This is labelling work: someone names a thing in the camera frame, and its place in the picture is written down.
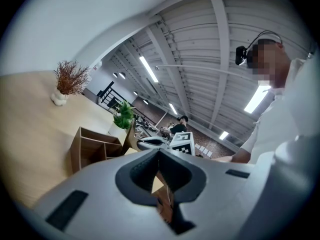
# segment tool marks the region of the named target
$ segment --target ceiling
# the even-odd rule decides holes
[[[252,114],[244,111],[258,82],[246,65],[235,64],[236,47],[270,30],[281,36],[291,59],[305,59],[312,41],[285,0],[182,0],[158,15],[160,21],[126,40],[103,65],[113,72],[126,70],[140,96],[164,108],[172,103],[179,114],[217,135],[229,132],[226,140],[238,147],[274,96],[269,92]],[[159,83],[152,81],[140,56]]]

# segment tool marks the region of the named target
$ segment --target person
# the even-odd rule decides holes
[[[305,60],[290,60],[285,47],[272,39],[258,39],[247,53],[247,68],[269,82],[274,101],[262,113],[248,140],[232,156],[216,158],[221,162],[255,164],[265,152],[274,152],[283,142],[294,140],[298,128],[286,106],[284,96],[292,88]]]
[[[166,134],[176,134],[176,133],[182,133],[182,132],[187,132],[187,122],[188,122],[188,117],[186,115],[181,116],[180,118],[177,118],[179,123],[176,124],[174,127],[170,129],[163,129],[161,131],[161,134],[166,135]]]

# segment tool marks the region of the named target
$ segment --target fluorescent light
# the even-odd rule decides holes
[[[142,62],[142,64],[144,65],[145,69],[148,71],[148,73],[150,74],[152,80],[155,82],[155,83],[158,83],[158,79],[156,78],[156,75],[152,72],[148,62],[146,61],[145,57],[141,56],[140,58],[140,61]]]
[[[173,106],[171,103],[169,103],[169,106],[171,107],[173,113],[175,113],[176,115],[178,115],[177,111],[175,110],[174,106]]]
[[[123,79],[126,79],[126,74],[125,73],[119,73],[119,75],[123,78]]]
[[[223,140],[225,137],[227,137],[229,132],[224,131],[221,136],[219,137],[220,140]]]
[[[271,87],[269,85],[259,85],[258,89],[255,91],[252,99],[249,101],[248,105],[245,107],[244,111],[252,113],[258,105],[263,101],[267,95],[267,90]]]

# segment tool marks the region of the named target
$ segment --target wooden table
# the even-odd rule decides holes
[[[9,194],[31,207],[72,174],[69,148],[79,127],[107,134],[113,116],[83,95],[55,106],[52,71],[0,77],[0,173]]]

